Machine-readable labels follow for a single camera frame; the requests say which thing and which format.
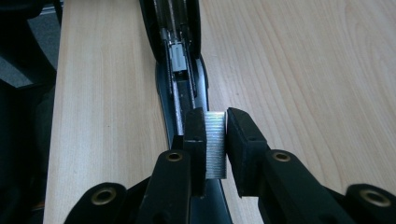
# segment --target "black plastic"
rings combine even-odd
[[[233,169],[239,196],[258,196],[262,182],[262,162],[270,150],[267,140],[250,115],[242,110],[227,110],[226,153]]]
[[[190,220],[191,158],[182,150],[163,152],[148,183],[136,224],[187,224]]]

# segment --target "wooden surface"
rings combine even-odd
[[[395,1],[200,3],[211,110],[246,110],[331,189],[396,194]],[[166,150],[154,65],[137,0],[65,1],[45,223],[96,184],[150,175]],[[228,175],[233,222],[262,222]]]

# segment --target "silver metal part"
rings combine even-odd
[[[178,99],[178,89],[177,89],[177,82],[173,78],[172,80],[172,88],[173,88],[173,97],[175,102],[175,115],[176,115],[176,124],[177,124],[177,135],[183,135],[183,118],[181,116],[181,108],[180,108],[180,101]]]
[[[206,179],[227,177],[225,159],[225,112],[205,112]]]
[[[187,70],[186,56],[181,43],[171,45],[172,72]]]

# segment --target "black object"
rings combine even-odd
[[[56,71],[27,23],[43,6],[0,2],[0,56],[33,83],[17,89],[0,80],[0,223],[43,221]]]
[[[194,123],[199,130],[200,116],[191,113],[187,118],[193,120],[186,120],[186,124]],[[366,184],[350,186],[346,196],[324,188],[294,155],[270,149],[250,115],[242,110],[228,109],[226,141],[238,194],[259,197],[264,223],[394,223],[396,220],[394,195]],[[192,162],[200,160],[185,146],[183,137],[176,136],[173,147],[183,150],[162,153],[152,177],[127,191],[111,183],[90,189],[73,208],[66,223],[191,223],[191,183],[200,180],[199,175],[193,175]],[[119,198],[108,193],[101,198],[107,203],[92,201],[97,192],[116,187],[120,189]],[[214,217],[209,223],[221,222]]]
[[[199,2],[140,0],[140,6],[157,61],[157,90],[163,108],[168,146],[171,148],[174,136],[183,135],[187,129],[184,123],[186,115],[194,108],[208,110],[208,82],[201,56]],[[192,193],[196,195],[194,180],[192,183]],[[232,223],[221,182],[207,180],[206,188],[199,193],[203,191],[206,197],[191,199],[191,223],[211,223],[214,220],[216,223]]]
[[[42,0],[0,3],[0,56],[20,70],[35,85],[55,83],[56,70],[50,64],[27,23],[38,16]]]

